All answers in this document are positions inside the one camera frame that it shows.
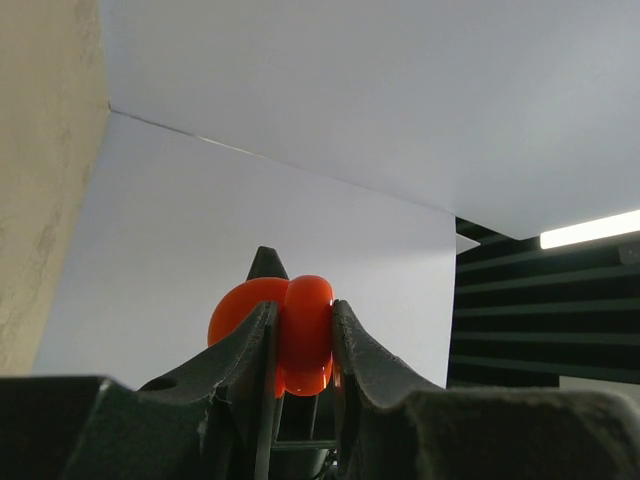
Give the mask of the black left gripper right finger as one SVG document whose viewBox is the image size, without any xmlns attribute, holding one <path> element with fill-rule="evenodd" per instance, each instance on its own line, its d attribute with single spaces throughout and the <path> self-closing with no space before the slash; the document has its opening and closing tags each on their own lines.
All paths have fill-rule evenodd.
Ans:
<svg viewBox="0 0 640 480">
<path fill-rule="evenodd" d="M 429 382 L 333 304 L 342 479 L 635 479 L 639 411 L 616 393 Z"/>
</svg>

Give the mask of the orange round cap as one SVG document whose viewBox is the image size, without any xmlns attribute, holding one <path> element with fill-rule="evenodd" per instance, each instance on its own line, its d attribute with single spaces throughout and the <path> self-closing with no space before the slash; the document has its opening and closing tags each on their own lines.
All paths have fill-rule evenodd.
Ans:
<svg viewBox="0 0 640 480">
<path fill-rule="evenodd" d="M 279 315 L 275 396 L 315 396 L 325 390 L 332 374 L 333 301 L 331 284 L 316 275 L 247 280 L 214 309 L 207 344 L 228 336 L 259 303 L 275 302 Z"/>
</svg>

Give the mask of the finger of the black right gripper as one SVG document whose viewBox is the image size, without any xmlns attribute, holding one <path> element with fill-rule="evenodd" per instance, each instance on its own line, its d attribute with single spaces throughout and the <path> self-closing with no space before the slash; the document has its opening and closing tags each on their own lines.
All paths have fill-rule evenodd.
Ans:
<svg viewBox="0 0 640 480">
<path fill-rule="evenodd" d="M 279 278 L 288 280 L 288 274 L 274 248 L 259 246 L 252 260 L 247 279 Z"/>
</svg>

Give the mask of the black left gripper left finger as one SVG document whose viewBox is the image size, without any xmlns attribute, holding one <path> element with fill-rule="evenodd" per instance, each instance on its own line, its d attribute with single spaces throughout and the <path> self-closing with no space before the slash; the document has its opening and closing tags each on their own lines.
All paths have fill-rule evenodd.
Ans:
<svg viewBox="0 0 640 480">
<path fill-rule="evenodd" d="M 264 479 L 278 307 L 139 390 L 107 377 L 5 378 L 5 479 Z"/>
</svg>

